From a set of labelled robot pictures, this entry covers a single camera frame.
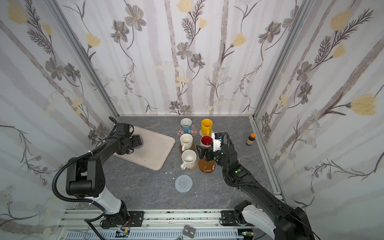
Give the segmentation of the blue mug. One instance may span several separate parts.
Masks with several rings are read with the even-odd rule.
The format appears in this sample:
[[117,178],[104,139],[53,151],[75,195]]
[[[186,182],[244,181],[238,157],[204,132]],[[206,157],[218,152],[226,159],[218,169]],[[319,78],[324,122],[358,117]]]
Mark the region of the blue mug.
[[180,122],[184,134],[192,134],[192,120],[183,118]]

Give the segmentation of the lavender mug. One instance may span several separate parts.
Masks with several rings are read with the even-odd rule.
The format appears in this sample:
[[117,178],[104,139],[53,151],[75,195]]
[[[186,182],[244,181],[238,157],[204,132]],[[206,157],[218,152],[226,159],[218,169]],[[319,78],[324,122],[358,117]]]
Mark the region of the lavender mug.
[[133,149],[141,148],[143,146],[143,140],[140,135],[132,135],[131,140]]

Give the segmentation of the pink cherry blossom coaster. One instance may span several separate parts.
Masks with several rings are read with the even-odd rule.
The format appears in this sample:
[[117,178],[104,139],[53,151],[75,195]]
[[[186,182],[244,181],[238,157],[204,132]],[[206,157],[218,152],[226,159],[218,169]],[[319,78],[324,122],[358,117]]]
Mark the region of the pink cherry blossom coaster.
[[[177,132],[177,135],[178,135],[179,137],[181,137],[183,134],[185,134],[185,133],[184,133],[183,129],[180,128],[180,129],[178,130],[178,132]],[[196,136],[197,134],[198,134],[198,132],[197,132],[196,129],[191,129],[190,135],[192,135],[192,136],[194,137],[194,136]]]

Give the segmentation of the beige plastic tray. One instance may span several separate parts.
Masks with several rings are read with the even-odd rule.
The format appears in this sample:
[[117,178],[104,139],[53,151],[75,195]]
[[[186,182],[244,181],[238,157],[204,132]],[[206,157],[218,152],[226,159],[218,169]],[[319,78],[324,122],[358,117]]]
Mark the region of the beige plastic tray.
[[140,135],[143,145],[136,148],[132,154],[114,156],[153,171],[159,171],[164,165],[176,140],[172,137],[134,126],[134,135]]

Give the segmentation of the white braided round coaster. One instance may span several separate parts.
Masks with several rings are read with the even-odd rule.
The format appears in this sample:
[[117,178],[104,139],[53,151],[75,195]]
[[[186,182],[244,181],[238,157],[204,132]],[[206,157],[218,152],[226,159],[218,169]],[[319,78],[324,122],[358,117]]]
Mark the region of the white braided round coaster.
[[213,138],[213,137],[212,137],[212,134],[210,134],[210,135],[205,135],[205,134],[202,133],[201,130],[199,131],[199,134],[200,134],[201,137],[209,136],[210,138]]

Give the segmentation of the yellow mug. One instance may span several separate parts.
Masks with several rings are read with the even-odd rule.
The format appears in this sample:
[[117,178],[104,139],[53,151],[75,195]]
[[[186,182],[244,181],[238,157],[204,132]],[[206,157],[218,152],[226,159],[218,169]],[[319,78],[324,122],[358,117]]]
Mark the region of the yellow mug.
[[210,119],[203,119],[201,122],[201,136],[210,136],[212,134],[213,121]]

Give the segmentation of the dark brown glossy round coaster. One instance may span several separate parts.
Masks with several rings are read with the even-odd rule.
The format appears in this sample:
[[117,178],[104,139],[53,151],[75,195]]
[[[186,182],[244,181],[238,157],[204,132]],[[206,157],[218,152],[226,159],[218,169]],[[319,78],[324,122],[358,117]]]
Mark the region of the dark brown glossy round coaster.
[[199,169],[206,174],[212,173],[216,168],[215,161],[207,161],[206,158],[203,158],[199,161]]

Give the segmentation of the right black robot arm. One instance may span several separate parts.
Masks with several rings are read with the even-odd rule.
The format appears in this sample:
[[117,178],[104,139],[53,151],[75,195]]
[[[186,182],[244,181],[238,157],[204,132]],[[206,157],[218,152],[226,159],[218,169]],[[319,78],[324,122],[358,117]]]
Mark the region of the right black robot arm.
[[215,133],[210,147],[197,146],[200,159],[214,161],[222,167],[229,187],[248,195],[253,203],[240,210],[240,224],[251,224],[274,240],[313,240],[313,232],[305,211],[293,209],[264,188],[238,161],[238,154],[227,132]]

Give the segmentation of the grey blue round coaster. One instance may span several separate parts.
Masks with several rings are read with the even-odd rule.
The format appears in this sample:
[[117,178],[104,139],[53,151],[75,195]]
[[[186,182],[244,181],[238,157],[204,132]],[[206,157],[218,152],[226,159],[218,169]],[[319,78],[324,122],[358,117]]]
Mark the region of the grey blue round coaster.
[[179,193],[186,193],[188,192],[193,186],[193,180],[188,175],[180,175],[175,180],[175,189]]

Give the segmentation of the red interior white mug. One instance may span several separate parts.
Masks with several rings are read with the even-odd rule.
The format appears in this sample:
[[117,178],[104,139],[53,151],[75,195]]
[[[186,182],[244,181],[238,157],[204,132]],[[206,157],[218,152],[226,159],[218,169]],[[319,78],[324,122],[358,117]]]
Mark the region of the red interior white mug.
[[213,139],[210,138],[209,136],[204,136],[204,137],[201,137],[200,139],[200,145],[202,147],[210,147],[211,146],[211,143],[213,142]]

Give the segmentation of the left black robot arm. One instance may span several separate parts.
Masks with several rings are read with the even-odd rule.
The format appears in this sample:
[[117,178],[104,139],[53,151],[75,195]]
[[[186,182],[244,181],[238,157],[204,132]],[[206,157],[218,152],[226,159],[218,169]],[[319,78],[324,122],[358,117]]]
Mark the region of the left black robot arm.
[[134,126],[114,123],[112,131],[101,144],[88,153],[71,158],[59,169],[52,181],[53,194],[70,203],[89,203],[101,210],[98,218],[86,220],[91,225],[98,219],[101,227],[126,226],[132,219],[124,201],[116,198],[106,187],[103,164],[114,154],[131,154],[143,145],[140,135],[134,133]]

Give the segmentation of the woven rattan round coaster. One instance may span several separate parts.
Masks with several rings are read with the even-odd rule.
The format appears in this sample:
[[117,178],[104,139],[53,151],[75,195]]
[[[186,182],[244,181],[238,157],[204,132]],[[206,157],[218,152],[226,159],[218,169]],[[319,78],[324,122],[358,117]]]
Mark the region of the woven rattan round coaster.
[[199,161],[196,161],[196,164],[192,168],[186,168],[186,170],[193,170],[193,169],[197,168],[198,165],[199,165]]

